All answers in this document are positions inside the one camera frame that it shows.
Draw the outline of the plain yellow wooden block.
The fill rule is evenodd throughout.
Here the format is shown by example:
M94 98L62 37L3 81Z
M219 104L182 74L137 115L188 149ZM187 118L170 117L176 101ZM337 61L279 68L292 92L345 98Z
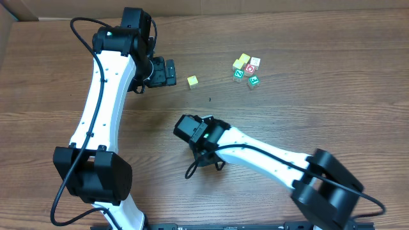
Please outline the plain yellow wooden block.
M195 75L188 77L187 81L190 89L197 88L199 85L199 81Z

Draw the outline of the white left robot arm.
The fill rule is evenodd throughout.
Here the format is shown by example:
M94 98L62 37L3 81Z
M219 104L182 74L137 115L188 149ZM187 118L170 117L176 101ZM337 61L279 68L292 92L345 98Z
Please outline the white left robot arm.
M154 55L157 26L140 8L126 7L121 23L101 23L86 45L93 56L91 85L67 147L54 150L60 191L99 211L109 229L147 229L148 219L132 199L132 167L118 154L118 134L127 93L174 86L173 60Z

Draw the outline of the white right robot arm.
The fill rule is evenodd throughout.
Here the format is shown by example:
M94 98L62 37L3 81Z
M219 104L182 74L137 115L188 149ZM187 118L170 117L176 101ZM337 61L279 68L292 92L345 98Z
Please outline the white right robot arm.
M263 143L213 116L184 114L174 135L189 144L194 162L185 177L198 167L225 164L248 167L285 186L304 217L320 229L346 229L364 189L361 182L331 153L313 155L286 151Z

